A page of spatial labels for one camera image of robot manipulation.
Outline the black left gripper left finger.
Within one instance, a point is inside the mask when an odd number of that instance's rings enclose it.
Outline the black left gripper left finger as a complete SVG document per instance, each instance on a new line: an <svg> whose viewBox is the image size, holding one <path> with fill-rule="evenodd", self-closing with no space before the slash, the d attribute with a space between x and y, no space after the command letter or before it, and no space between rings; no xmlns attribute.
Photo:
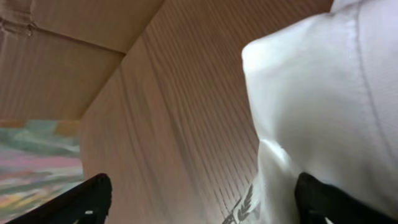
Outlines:
<svg viewBox="0 0 398 224"><path fill-rule="evenodd" d="M6 224L104 224L112 190L101 173Z"/></svg>

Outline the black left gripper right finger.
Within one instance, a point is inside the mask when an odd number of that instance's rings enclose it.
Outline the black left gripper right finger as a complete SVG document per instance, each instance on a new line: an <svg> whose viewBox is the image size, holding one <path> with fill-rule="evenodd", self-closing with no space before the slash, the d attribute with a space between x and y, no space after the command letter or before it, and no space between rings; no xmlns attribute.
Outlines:
<svg viewBox="0 0 398 224"><path fill-rule="evenodd" d="M302 172L295 186L301 224L397 224L342 190Z"/></svg>

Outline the white t-shirt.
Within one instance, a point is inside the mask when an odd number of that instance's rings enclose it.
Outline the white t-shirt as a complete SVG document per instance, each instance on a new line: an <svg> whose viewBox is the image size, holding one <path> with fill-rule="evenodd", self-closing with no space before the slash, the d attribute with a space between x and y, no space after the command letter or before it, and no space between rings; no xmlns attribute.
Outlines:
<svg viewBox="0 0 398 224"><path fill-rule="evenodd" d="M258 173L225 222L300 223L302 172L397 220L397 1L334 1L242 60Z"/></svg>

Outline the colourful folded cloth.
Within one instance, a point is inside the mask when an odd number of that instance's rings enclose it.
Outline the colourful folded cloth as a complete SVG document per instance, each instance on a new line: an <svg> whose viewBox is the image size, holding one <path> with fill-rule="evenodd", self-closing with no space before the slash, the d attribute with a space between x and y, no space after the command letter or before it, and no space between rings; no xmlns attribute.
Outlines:
<svg viewBox="0 0 398 224"><path fill-rule="evenodd" d="M84 181L79 121L1 121L1 223Z"/></svg>

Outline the fern print fabric bag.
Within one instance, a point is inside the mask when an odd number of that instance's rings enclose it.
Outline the fern print fabric bag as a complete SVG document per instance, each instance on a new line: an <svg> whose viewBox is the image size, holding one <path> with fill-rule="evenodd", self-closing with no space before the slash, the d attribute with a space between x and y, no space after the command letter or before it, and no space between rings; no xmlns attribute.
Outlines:
<svg viewBox="0 0 398 224"><path fill-rule="evenodd" d="M111 180L105 223L226 223L257 174L241 51L330 8L2 1L1 121L79 121L84 181Z"/></svg>

